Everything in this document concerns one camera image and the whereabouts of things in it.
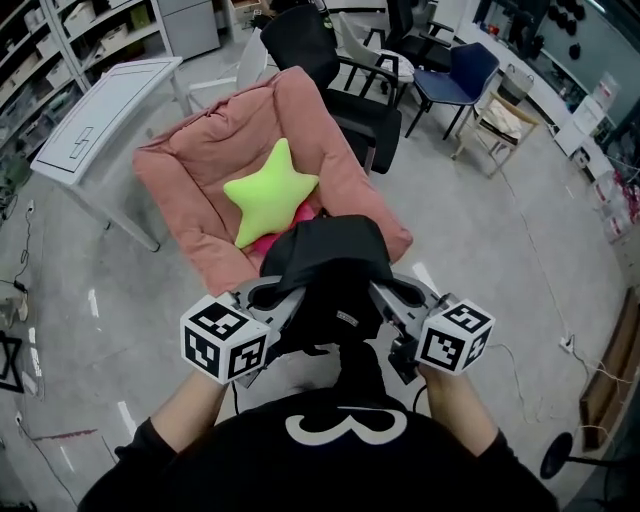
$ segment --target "white chair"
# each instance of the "white chair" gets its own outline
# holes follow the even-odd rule
[[[398,96],[396,99],[397,105],[407,86],[413,83],[413,73],[415,71],[413,64],[411,64],[411,62],[409,62],[406,57],[400,55],[399,53],[389,50],[372,50],[368,48],[367,46],[365,46],[365,44],[361,43],[358,40],[356,36],[357,28],[351,25],[351,22],[349,21],[347,15],[344,12],[341,12],[338,16],[340,18],[342,42],[344,44],[344,49],[349,54],[349,56],[353,60],[361,64],[381,67],[383,69],[391,71],[398,77],[398,82],[399,84],[402,84],[402,87],[398,92]],[[351,73],[349,73],[349,78],[347,79],[347,83],[344,86],[345,91],[349,90],[351,82],[356,75],[356,69],[357,68],[354,67],[351,70]],[[364,87],[362,88],[362,92],[360,93],[361,97],[364,97],[367,94],[367,91],[369,90],[369,87],[371,87],[371,82],[374,78],[375,74],[371,73]]]
[[[236,91],[241,91],[255,84],[260,75],[267,68],[267,49],[262,44],[260,39],[260,29],[255,29],[249,42],[242,52],[240,57],[240,63],[238,64],[238,74],[230,78],[221,78],[219,80],[213,80],[212,82],[202,82],[199,84],[191,84],[187,96],[193,101],[199,108],[203,107],[193,96],[195,91],[202,89],[209,89],[211,87],[218,87],[225,84],[234,84]]]

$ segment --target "wooden chair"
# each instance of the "wooden chair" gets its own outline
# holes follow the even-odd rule
[[[520,110],[519,108],[514,107],[511,103],[506,101],[504,98],[501,98],[493,91],[491,91],[489,94],[491,95],[491,99],[480,111],[480,114],[478,115],[478,117],[476,118],[475,122],[472,125],[472,130],[474,133],[478,130],[484,133],[488,133],[489,135],[498,139],[498,141],[493,145],[493,147],[489,149],[489,156],[491,156],[491,158],[493,158],[493,161],[496,162],[496,168],[493,171],[491,171],[491,173],[489,173],[489,176],[488,176],[489,178],[491,178],[498,170],[502,169],[504,164],[506,164],[511,159],[511,157],[515,154],[518,148],[520,148],[525,143],[529,135],[531,135],[531,132],[533,132],[536,126],[538,126],[538,124],[540,123],[535,119],[533,119],[531,116],[528,116],[527,114],[522,112],[522,110]],[[528,124],[529,128],[527,129],[527,131],[524,132],[524,134],[521,134],[520,137],[516,139],[505,133],[502,133],[498,128],[490,124],[485,119],[485,116],[490,111],[491,105],[494,102],[500,103],[507,111],[509,111],[509,113],[517,117],[521,122]],[[469,109],[469,112],[467,112],[467,115],[465,116],[464,120],[460,124],[460,127],[456,131],[456,137],[460,139],[460,145],[458,146],[458,149],[456,149],[456,152],[453,155],[451,155],[452,160],[455,160],[458,157],[458,155],[464,149],[465,145],[469,142],[472,136],[472,133],[469,133],[466,137],[462,137],[462,138],[460,137],[460,132],[462,131],[462,128],[467,124],[467,120],[469,119],[471,112],[473,112],[473,107]],[[504,147],[507,147],[510,149],[509,155],[502,162],[498,162],[494,155]]]

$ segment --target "concrete floor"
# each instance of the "concrete floor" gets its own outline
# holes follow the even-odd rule
[[[225,46],[184,64],[180,78],[185,83],[218,78],[240,52],[238,46]],[[337,84],[348,71],[342,70]],[[361,84],[358,77],[352,90],[359,91]],[[371,97],[378,87],[373,89]],[[401,111],[404,133],[417,111],[411,96],[403,100]],[[552,439],[579,425],[585,369],[562,351],[560,338],[575,333],[579,350],[597,364],[625,283],[587,200],[586,179],[544,125],[504,173],[487,179],[492,162],[477,139],[456,162],[449,158],[456,141],[443,141],[442,135],[454,113],[452,107],[434,106],[412,136],[400,140],[390,172],[372,175],[371,181],[415,237],[395,270],[413,275],[414,266],[422,264],[440,292],[468,297],[496,317],[491,343],[512,350],[524,404],[503,347],[488,351],[470,377],[515,452],[537,472]],[[169,121],[165,117],[158,123]],[[127,151],[125,160],[130,158]],[[180,358],[178,319],[205,289],[135,178],[129,176],[118,193],[125,208],[162,242],[158,253],[117,227],[104,231],[37,175],[0,230],[0,278],[6,279],[19,268],[24,212],[28,201],[35,200],[31,257],[23,276],[31,290],[31,315],[15,332],[26,340],[26,329],[36,328],[43,378],[37,379],[39,397],[0,393],[0,436],[17,478],[45,511],[73,507],[41,455],[20,434],[16,411],[30,436],[43,438],[38,446],[79,501],[113,465],[114,448],[131,440],[134,426],[190,371]],[[420,383],[404,386],[386,362],[391,336],[383,327],[372,343],[388,392],[410,406]],[[301,382],[331,385],[336,364],[335,354],[280,360],[253,387],[240,390],[240,408],[291,393]],[[33,375],[26,350],[21,365]],[[233,414],[230,398],[223,418]],[[419,409],[427,411],[424,402]],[[574,451],[579,452],[578,442]],[[566,503],[588,473],[588,468],[567,466],[549,486]],[[0,496],[3,492],[0,483]]]

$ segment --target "forearm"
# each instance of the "forearm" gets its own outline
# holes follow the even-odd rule
[[[216,421],[226,386],[194,370],[151,417],[156,432],[176,452],[184,450]]]
[[[466,375],[453,376],[421,365],[431,417],[447,427],[471,453],[481,455],[498,435],[486,408]]]

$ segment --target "white cube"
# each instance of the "white cube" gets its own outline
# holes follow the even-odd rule
[[[427,318],[416,361],[459,375],[484,353],[496,320],[470,300]]]
[[[264,366],[270,331],[207,295],[180,318],[182,358],[226,384]]]

